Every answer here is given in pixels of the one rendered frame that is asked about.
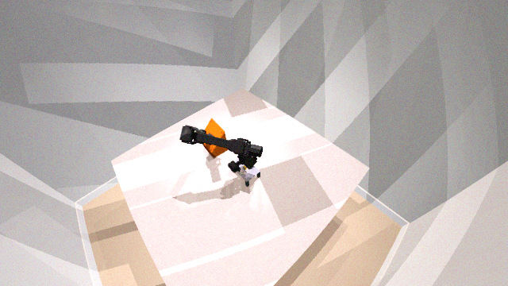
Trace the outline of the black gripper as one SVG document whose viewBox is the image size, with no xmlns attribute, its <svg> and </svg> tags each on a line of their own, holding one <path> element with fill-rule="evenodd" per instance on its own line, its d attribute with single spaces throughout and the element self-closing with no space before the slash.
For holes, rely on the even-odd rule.
<svg viewBox="0 0 508 286">
<path fill-rule="evenodd" d="M 238 162 L 234 162 L 233 160 L 231 162 L 228 163 L 228 168 L 233 172 L 240 172 L 240 165 L 241 165 L 241 160 L 243 158 L 245 158 L 245 156 L 241 156 L 241 155 L 238 155 L 237 158 L 239 159 Z"/>
</svg>

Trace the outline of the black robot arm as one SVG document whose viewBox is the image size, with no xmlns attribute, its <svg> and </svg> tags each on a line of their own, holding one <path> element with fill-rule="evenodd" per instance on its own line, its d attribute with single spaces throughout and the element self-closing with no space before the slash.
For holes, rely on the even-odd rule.
<svg viewBox="0 0 508 286">
<path fill-rule="evenodd" d="M 194 139 L 194 140 L 193 140 Z M 257 162 L 257 157 L 262 156 L 263 146 L 251 144 L 251 141 L 244 138 L 226 140 L 223 138 L 215 137 L 211 133 L 206 133 L 204 129 L 198 129 L 193 126 L 183 126 L 179 140 L 189 145 L 195 144 L 209 144 L 219 147 L 227 148 L 234 154 L 245 156 L 241 160 L 241 164 L 251 169 Z M 249 156 L 252 155 L 252 156 Z"/>
</svg>

